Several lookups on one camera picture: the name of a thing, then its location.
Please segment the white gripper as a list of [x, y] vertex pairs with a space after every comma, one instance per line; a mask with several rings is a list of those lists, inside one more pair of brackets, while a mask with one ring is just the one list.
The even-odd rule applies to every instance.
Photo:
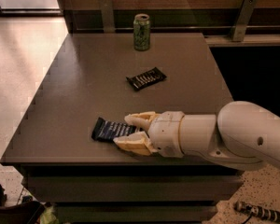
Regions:
[[179, 144], [179, 128], [184, 116], [181, 111], [129, 114], [124, 118], [125, 122], [148, 131], [149, 137], [145, 132], [136, 132], [116, 137], [113, 141], [122, 150], [142, 156], [159, 152], [165, 158], [182, 158], [184, 154]]

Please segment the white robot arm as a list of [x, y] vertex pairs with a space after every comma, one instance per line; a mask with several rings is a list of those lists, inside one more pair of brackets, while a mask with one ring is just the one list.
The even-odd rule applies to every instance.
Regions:
[[243, 171], [266, 163], [280, 169], [280, 118], [250, 102], [228, 103], [216, 115], [144, 112], [124, 120], [139, 129], [114, 139], [125, 151], [165, 158], [199, 156]]

